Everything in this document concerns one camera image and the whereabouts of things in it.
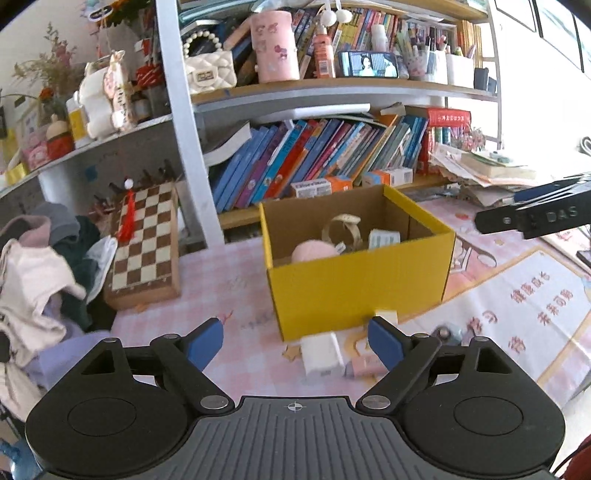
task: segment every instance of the pink bottle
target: pink bottle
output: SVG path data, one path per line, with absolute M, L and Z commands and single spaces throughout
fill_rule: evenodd
M 270 10 L 254 14 L 251 36 L 259 83 L 300 79 L 291 13 Z

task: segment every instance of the red tassel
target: red tassel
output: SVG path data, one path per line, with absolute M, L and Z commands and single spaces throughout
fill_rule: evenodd
M 135 223 L 135 200 L 134 193 L 131 189 L 127 191 L 127 213 L 125 219 L 121 224 L 117 240 L 119 243 L 126 244 L 134 237 L 134 223 Z

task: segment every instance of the white box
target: white box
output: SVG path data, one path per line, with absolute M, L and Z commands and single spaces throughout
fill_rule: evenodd
M 474 60 L 458 55 L 446 55 L 449 85 L 474 88 Z

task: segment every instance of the smartphone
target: smartphone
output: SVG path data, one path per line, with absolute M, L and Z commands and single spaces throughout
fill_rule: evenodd
M 398 78 L 396 57 L 390 52 L 342 51 L 339 61 L 343 77 Z

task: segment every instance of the white eraser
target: white eraser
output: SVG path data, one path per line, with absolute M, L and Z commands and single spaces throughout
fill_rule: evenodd
M 300 340 L 306 377 L 342 377 L 345 363 L 334 332 L 310 335 Z

